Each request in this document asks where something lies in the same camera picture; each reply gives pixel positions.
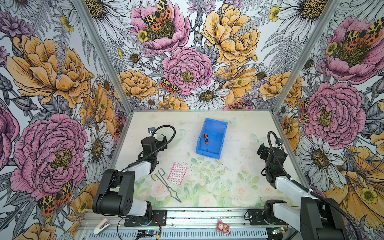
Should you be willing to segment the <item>orange black screwdriver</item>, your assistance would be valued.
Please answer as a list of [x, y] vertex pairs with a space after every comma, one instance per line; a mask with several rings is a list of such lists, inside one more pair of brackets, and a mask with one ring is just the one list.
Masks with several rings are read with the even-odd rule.
[[204, 134], [203, 137], [204, 137], [204, 140], [205, 140], [205, 144], [209, 145], [209, 136], [208, 136], [208, 134]]

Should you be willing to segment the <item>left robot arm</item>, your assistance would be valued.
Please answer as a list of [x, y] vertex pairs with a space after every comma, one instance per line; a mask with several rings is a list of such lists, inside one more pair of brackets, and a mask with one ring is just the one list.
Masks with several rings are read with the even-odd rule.
[[[170, 139], [164, 136], [158, 140], [155, 137], [157, 131], [162, 128], [173, 130]], [[120, 171], [105, 170], [93, 200], [93, 212], [107, 217], [136, 218], [137, 222], [147, 225], [153, 219], [152, 204], [134, 198], [135, 183], [154, 172], [159, 163], [158, 153], [168, 148], [175, 135], [174, 127], [160, 126], [149, 137], [141, 140], [143, 151], [135, 162]]]

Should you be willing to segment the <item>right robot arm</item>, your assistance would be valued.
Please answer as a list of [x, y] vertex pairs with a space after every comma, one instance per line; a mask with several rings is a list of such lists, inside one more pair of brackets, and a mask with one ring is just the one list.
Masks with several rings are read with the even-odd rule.
[[283, 163], [287, 158], [282, 146], [266, 147], [261, 144], [257, 154], [265, 161], [263, 176], [276, 190], [285, 194], [294, 204], [283, 200], [267, 200], [263, 218], [269, 224], [284, 222], [299, 232], [304, 240], [349, 239], [342, 211], [334, 202], [307, 189], [287, 176]]

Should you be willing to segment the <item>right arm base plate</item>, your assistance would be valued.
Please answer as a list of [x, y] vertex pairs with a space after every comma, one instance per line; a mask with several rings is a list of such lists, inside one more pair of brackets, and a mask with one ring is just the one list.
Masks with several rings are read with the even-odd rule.
[[264, 210], [262, 209], [250, 209], [247, 211], [247, 215], [251, 226], [268, 225], [264, 218]]

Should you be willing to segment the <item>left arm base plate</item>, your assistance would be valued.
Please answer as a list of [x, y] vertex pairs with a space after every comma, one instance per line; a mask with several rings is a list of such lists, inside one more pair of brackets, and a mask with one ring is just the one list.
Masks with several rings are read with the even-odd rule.
[[152, 210], [151, 216], [127, 216], [125, 227], [165, 227], [167, 222], [167, 210]]

